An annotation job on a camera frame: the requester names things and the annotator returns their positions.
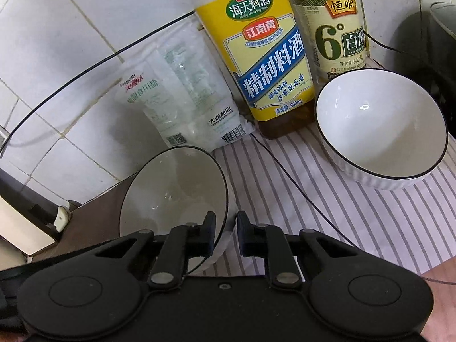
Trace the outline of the right hand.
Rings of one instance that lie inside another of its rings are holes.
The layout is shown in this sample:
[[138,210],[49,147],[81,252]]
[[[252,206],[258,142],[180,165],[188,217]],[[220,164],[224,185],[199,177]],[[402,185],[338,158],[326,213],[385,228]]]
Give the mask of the right hand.
[[427,341],[455,341],[455,258],[427,271],[422,277],[431,287],[434,305],[421,335]]

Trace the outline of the left hand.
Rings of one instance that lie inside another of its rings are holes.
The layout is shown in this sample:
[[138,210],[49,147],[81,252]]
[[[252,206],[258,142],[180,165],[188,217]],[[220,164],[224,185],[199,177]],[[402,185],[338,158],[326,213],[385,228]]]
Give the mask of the left hand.
[[0,332],[0,342],[25,342],[28,335],[11,333],[11,332]]

